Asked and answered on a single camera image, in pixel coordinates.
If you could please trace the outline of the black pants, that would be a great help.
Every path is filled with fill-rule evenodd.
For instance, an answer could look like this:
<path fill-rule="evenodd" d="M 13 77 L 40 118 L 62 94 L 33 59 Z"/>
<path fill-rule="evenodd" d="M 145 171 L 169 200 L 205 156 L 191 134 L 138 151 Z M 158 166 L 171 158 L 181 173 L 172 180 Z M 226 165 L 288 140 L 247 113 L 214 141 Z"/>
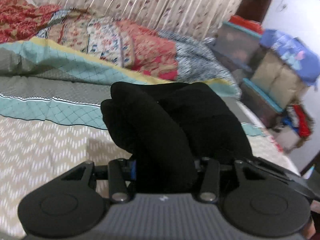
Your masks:
<path fill-rule="evenodd" d="M 189 193 L 196 187 L 196 159 L 230 165 L 253 155 L 236 115 L 201 82 L 116 82 L 100 109 L 112 140 L 135 162 L 134 193 Z"/>

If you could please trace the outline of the red clothes pile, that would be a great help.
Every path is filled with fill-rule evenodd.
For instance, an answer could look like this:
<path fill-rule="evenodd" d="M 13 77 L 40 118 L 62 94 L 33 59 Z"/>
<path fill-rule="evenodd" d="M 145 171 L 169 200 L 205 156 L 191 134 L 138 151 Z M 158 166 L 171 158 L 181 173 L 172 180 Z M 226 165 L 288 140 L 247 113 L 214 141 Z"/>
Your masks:
<path fill-rule="evenodd" d="M 313 133 L 315 121 L 298 99 L 289 103 L 283 111 L 281 122 L 289 126 L 302 140 L 308 140 Z"/>

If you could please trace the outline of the lower teal-rimmed box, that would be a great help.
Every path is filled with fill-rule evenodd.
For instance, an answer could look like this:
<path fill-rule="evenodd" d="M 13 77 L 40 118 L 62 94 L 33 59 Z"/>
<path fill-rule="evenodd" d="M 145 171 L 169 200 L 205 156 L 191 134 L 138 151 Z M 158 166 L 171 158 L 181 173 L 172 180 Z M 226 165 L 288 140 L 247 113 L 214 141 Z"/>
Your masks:
<path fill-rule="evenodd" d="M 272 128 L 283 109 L 247 78 L 243 78 L 240 88 L 242 103 L 258 117 L 266 128 Z"/>

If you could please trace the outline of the tan cardboard box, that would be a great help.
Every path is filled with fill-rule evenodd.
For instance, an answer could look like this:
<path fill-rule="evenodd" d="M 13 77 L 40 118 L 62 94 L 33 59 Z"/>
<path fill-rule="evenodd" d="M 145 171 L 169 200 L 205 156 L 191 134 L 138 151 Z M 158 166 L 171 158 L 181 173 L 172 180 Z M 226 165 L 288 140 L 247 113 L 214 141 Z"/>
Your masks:
<path fill-rule="evenodd" d="M 285 108 L 296 98 L 303 96 L 308 86 L 274 52 L 268 51 L 251 77 L 280 108 Z"/>

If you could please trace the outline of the patterned bedspread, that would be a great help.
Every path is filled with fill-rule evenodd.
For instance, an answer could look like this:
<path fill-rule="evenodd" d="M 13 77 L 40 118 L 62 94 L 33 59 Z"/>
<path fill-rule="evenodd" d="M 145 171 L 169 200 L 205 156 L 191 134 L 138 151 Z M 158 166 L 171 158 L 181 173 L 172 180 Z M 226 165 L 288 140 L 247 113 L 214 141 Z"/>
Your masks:
<path fill-rule="evenodd" d="M 115 145 L 100 104 L 118 81 L 163 80 L 120 68 L 54 41 L 1 45 L 1 233 L 25 235 L 17 217 L 29 192 L 86 160 L 105 165 L 129 154 Z"/>

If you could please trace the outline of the blue cloth bundle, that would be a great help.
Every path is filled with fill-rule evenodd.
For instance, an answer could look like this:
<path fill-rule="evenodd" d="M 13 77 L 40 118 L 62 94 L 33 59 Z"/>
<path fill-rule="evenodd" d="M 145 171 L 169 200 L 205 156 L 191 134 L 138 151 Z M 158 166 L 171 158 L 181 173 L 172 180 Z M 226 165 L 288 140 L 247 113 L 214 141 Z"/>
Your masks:
<path fill-rule="evenodd" d="M 317 84 L 319 56 L 298 38 L 279 30 L 267 29 L 259 43 L 272 50 L 307 86 Z"/>

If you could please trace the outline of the teal-rimmed storage box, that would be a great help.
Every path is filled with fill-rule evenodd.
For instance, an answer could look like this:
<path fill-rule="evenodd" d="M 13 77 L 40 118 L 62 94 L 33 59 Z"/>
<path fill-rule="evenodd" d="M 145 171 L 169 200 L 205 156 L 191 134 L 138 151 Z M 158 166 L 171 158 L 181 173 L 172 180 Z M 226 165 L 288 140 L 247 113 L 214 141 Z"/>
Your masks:
<path fill-rule="evenodd" d="M 261 35 L 244 27 L 225 22 L 207 47 L 226 67 L 238 84 L 251 78 L 266 54 L 260 46 Z"/>

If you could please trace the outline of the patchwork floral quilt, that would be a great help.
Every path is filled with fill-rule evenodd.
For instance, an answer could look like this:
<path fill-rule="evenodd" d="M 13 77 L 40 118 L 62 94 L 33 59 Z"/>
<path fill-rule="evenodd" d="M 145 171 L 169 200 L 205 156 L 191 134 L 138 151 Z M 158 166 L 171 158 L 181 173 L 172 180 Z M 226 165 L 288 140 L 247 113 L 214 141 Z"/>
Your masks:
<path fill-rule="evenodd" d="M 204 43 L 191 37 L 94 12 L 36 6 L 30 0 L 1 0 L 1 42 L 34 38 L 143 75 L 180 82 L 210 80 L 227 89 L 228 95 L 241 95 L 230 71 Z"/>

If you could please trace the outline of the dark wooden wardrobe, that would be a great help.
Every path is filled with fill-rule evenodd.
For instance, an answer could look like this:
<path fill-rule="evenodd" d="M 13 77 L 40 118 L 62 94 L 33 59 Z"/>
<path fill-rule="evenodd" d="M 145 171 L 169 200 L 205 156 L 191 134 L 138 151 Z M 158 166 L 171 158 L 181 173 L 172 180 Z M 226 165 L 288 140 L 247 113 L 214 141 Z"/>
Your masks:
<path fill-rule="evenodd" d="M 255 22 L 262 23 L 272 0 L 242 0 L 236 15 Z"/>

